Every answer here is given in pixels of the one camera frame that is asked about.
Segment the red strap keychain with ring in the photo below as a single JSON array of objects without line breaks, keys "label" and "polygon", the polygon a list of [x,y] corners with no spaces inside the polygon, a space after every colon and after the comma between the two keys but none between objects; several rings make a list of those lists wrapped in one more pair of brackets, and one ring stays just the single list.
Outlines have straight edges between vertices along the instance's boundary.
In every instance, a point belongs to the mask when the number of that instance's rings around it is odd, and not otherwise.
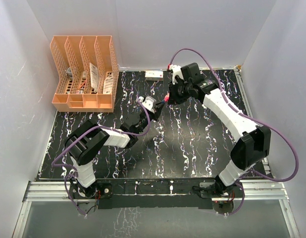
[{"label": "red strap keychain with ring", "polygon": [[165,95],[163,101],[164,101],[165,103],[167,103],[167,102],[169,101],[169,94]]}]

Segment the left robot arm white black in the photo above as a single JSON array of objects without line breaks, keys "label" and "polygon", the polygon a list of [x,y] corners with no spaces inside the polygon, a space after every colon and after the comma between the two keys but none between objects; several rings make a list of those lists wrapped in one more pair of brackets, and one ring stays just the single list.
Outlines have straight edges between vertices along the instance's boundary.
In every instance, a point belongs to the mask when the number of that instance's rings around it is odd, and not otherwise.
[{"label": "left robot arm white black", "polygon": [[148,130],[151,121],[158,121],[165,101],[145,97],[141,102],[143,108],[137,115],[130,115],[120,128],[101,127],[88,120],[78,127],[65,141],[65,147],[75,169],[72,184],[74,189],[85,198],[97,193],[96,177],[93,170],[93,159],[104,146],[131,148]]}]

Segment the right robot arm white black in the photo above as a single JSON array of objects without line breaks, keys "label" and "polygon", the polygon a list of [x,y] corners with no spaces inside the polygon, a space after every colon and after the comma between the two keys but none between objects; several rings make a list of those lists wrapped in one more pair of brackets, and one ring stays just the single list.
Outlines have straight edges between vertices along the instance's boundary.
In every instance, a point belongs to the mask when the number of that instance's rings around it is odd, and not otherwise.
[{"label": "right robot arm white black", "polygon": [[170,64],[167,70],[172,77],[168,84],[168,103],[178,105],[189,98],[199,100],[221,120],[236,142],[227,166],[215,177],[214,184],[204,188],[210,194],[228,196],[236,181],[268,156],[271,130],[243,117],[241,111],[225,98],[219,88],[221,84],[201,74],[197,63],[183,67]]}]

